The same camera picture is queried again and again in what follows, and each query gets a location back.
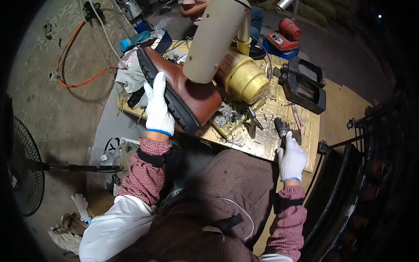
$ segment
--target white string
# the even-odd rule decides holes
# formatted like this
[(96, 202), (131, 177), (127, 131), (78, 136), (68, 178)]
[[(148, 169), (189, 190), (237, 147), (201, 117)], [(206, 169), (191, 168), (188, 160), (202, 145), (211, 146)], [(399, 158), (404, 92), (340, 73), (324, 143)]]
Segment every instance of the white string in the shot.
[(100, 47), (100, 45), (99, 45), (99, 43), (98, 43), (98, 40), (96, 40), (95, 34), (94, 34), (94, 33), (93, 33), (93, 31), (92, 31), (92, 28), (90, 28), (90, 26), (89, 26), (89, 25), (88, 25), (88, 23), (87, 23), (86, 17), (84, 17), (84, 14), (83, 14), (83, 4), (81, 3), (81, 0), (79, 0), (79, 2), (80, 2), (80, 11), (81, 11), (81, 16), (83, 17), (84, 22), (87, 24), (87, 27), (89, 28), (90, 32), (91, 32), (91, 33), (92, 33), (92, 35), (93, 35), (93, 38), (94, 38), (94, 39), (95, 39), (95, 41), (96, 41), (96, 44), (98, 45), (99, 51), (101, 52), (101, 55), (102, 55), (103, 61), (105, 62), (106, 67), (108, 68), (108, 71), (109, 71), (110, 73), (112, 73), (112, 72), (111, 72), (111, 69), (110, 69), (110, 68), (109, 68), (109, 66), (108, 66), (108, 63), (106, 62), (105, 56), (103, 55), (103, 51), (102, 51), (102, 49), (101, 49), (101, 47)]
[[(84, 21), (85, 21), (85, 22), (86, 22), (86, 24), (87, 24), (86, 18), (84, 17), (84, 14), (83, 14), (83, 5), (82, 5), (82, 3), (81, 3), (81, 0), (79, 0), (79, 2), (80, 2), (80, 11), (81, 11), (81, 14), (82, 14), (82, 16), (83, 16)], [(121, 62), (121, 59), (119, 58), (118, 53), (115, 51), (114, 47), (112, 46), (112, 44), (111, 44), (111, 42), (110, 42), (110, 40), (109, 40), (108, 34), (106, 33), (106, 29), (105, 29), (105, 27), (104, 27), (104, 25), (103, 25), (103, 21), (102, 21), (102, 19), (99, 17), (98, 13), (96, 12), (96, 10), (95, 10), (95, 8), (94, 8), (94, 6), (93, 6), (93, 4), (92, 4), (92, 1), (91, 1), (91, 0), (90, 0), (90, 5), (92, 6), (93, 11), (95, 12), (95, 14), (96, 14), (97, 18), (99, 19), (99, 21), (100, 21), (100, 23), (101, 23), (101, 25), (102, 25), (103, 31), (105, 32), (106, 38), (108, 39), (108, 43), (111, 45), (111, 48), (112, 48), (112, 50), (114, 51), (114, 53), (115, 53), (116, 57), (117, 57), (117, 58), (118, 58), (118, 60)], [(93, 38), (94, 38), (94, 39), (95, 39), (95, 41), (96, 41), (96, 44), (97, 44), (97, 46), (98, 46), (98, 48), (99, 48), (99, 51), (100, 51), (100, 53), (101, 53), (101, 55), (102, 55), (103, 61), (105, 62), (106, 66), (107, 66), (107, 68), (108, 68), (108, 70), (109, 70), (109, 72), (110, 72), (110, 73), (112, 73), (112, 72), (110, 71), (110, 68), (109, 68), (109, 66), (108, 66), (108, 63), (107, 63), (107, 62), (106, 62), (106, 60), (105, 60), (105, 56), (104, 56), (103, 51), (102, 51), (102, 49), (101, 49), (101, 47), (100, 47), (100, 45), (99, 45), (99, 43), (98, 43), (98, 40), (96, 39), (95, 34), (93, 33), (92, 29), (91, 29), (89, 26), (88, 26), (88, 28), (89, 28), (89, 30), (90, 30), (90, 32), (91, 32), (91, 34), (92, 34)], [(127, 123), (127, 120), (125, 119), (125, 112), (124, 112), (124, 110), (122, 109), (122, 99), (121, 99), (121, 95), (119, 94), (118, 90), (117, 90), (116, 92), (118, 93), (119, 104), (121, 105), (121, 111), (122, 111), (122, 118), (124, 119), (125, 125), (126, 125), (126, 126), (127, 126), (127, 128), (129, 128), (129, 129), (134, 129), (134, 128), (138, 125), (138, 123), (140, 122), (140, 119), (142, 118), (142, 116), (143, 116), (143, 114), (144, 114), (145, 110), (143, 110), (143, 112), (142, 112), (141, 116), (138, 118), (137, 123), (135, 124), (135, 126), (130, 127), (130, 126), (128, 125), (128, 123)]]
[(109, 43), (109, 45), (111, 46), (112, 51), (115, 53), (116, 57), (118, 57), (118, 58), (119, 58), (119, 55), (118, 55), (118, 53), (115, 51), (114, 46), (113, 46), (113, 45), (112, 45), (112, 43), (111, 43), (111, 40), (109, 40), (109, 36), (108, 36), (108, 33), (106, 32), (105, 25), (103, 24), (102, 19), (99, 17), (98, 12), (96, 12), (96, 9), (95, 9), (95, 7), (94, 7), (94, 5), (93, 5), (93, 3), (92, 3), (92, 0), (89, 0), (89, 2), (90, 2), (90, 5), (91, 5), (91, 7), (92, 7), (92, 9), (93, 9), (93, 12), (95, 12), (96, 17), (99, 19), (99, 22), (100, 22), (100, 23), (101, 23), (101, 25), (102, 25), (103, 31), (105, 32), (106, 39), (108, 39), (108, 43)]
[(230, 202), (232, 202), (232, 203), (234, 203), (234, 204), (236, 204), (240, 209), (241, 209), (241, 211), (243, 211), (248, 217), (249, 217), (249, 219), (250, 219), (250, 221), (252, 221), (252, 232), (250, 233), (250, 235), (248, 235), (248, 237), (246, 237), (244, 240), (246, 240), (246, 239), (248, 239), (249, 237), (251, 237), (252, 235), (253, 235), (253, 231), (255, 230), (255, 223), (253, 222), (253, 219), (250, 217), (250, 215), (239, 205), (239, 204), (237, 204), (236, 202), (234, 202), (233, 200), (231, 200), (231, 199), (228, 199), (228, 198), (224, 198), (224, 197), (217, 197), (218, 199), (223, 199), (223, 200), (227, 200), (227, 201), (230, 201)]

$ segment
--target white glove on floor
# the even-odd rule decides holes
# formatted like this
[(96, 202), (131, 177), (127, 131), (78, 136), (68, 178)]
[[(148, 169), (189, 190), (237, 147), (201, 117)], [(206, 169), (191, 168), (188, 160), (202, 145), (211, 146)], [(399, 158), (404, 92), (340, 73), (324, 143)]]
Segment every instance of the white glove on floor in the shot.
[(148, 105), (145, 110), (147, 121), (145, 127), (147, 131), (155, 131), (172, 136), (175, 132), (175, 119), (167, 110), (164, 100), (164, 90), (166, 89), (166, 78), (163, 72), (159, 72), (153, 83), (144, 83), (144, 90), (148, 98)]
[(292, 138), (291, 131), (285, 136), (285, 153), (283, 148), (278, 148), (278, 164), (281, 182), (289, 179), (301, 181), (303, 169), (307, 164), (307, 155)]

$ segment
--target worker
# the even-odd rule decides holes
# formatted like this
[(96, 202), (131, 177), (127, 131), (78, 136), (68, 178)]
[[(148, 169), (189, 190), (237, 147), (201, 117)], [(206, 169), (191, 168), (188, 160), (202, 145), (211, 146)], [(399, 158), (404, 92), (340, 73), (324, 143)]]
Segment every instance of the worker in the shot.
[[(178, 0), (182, 17), (189, 17), (192, 23), (198, 26), (201, 23), (205, 8), (209, 0)], [(262, 30), (264, 11), (262, 8), (252, 6), (252, 20), (250, 26), (251, 45), (256, 45)]]
[(292, 262), (300, 257), (303, 223), (300, 187), (307, 156), (292, 138), (278, 149), (279, 174), (284, 189), (274, 194), (276, 218), (270, 227), (264, 253), (249, 250), (269, 215), (269, 196), (278, 175), (270, 162), (236, 150), (224, 150), (211, 161), (187, 189), (156, 213), (169, 155), (169, 137), (175, 121), (164, 99), (166, 80), (159, 72), (153, 88), (146, 83), (147, 132), (133, 154), (114, 205), (96, 216), (80, 243), (81, 262)]

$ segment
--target plastic bottle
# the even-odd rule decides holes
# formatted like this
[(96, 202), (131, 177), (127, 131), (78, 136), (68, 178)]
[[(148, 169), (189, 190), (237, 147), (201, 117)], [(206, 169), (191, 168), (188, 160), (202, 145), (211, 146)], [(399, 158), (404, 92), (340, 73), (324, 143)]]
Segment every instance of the plastic bottle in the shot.
[(140, 34), (136, 34), (130, 38), (124, 39), (119, 43), (119, 47), (121, 48), (122, 52), (126, 52), (130, 49), (131, 46), (133, 46), (135, 43), (141, 43), (147, 39), (149, 39), (151, 36), (150, 31), (144, 31)]

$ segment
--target orange cable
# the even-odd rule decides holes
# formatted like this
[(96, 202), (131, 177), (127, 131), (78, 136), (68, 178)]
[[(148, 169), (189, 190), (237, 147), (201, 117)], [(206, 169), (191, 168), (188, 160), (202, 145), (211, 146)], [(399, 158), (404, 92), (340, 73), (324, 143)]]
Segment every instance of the orange cable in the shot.
[(74, 37), (80, 31), (80, 29), (82, 28), (82, 26), (84, 25), (84, 23), (85, 23), (84, 20), (81, 21), (79, 27), (77, 27), (77, 30), (74, 32), (73, 36), (71, 36), (70, 40), (68, 40), (67, 45), (64, 47), (61, 55), (59, 56), (58, 62), (57, 62), (57, 77), (58, 77), (58, 81), (59, 81), (60, 84), (62, 84), (63, 86), (65, 86), (67, 88), (79, 87), (79, 86), (85, 85), (85, 84), (89, 83), (90, 81), (92, 81), (93, 79), (95, 79), (96, 77), (100, 76), (102, 73), (104, 73), (104, 72), (106, 72), (108, 70), (108, 68), (107, 69), (103, 69), (99, 74), (97, 74), (97, 75), (93, 76), (92, 78), (90, 78), (89, 80), (87, 80), (87, 81), (85, 81), (85, 82), (83, 82), (81, 84), (75, 85), (75, 86), (70, 86), (70, 85), (64, 83), (64, 81), (61, 80), (61, 77), (59, 76), (59, 73), (58, 73), (59, 62), (61, 61), (62, 55), (64, 54), (64, 52), (67, 49), (68, 45), (74, 40)]

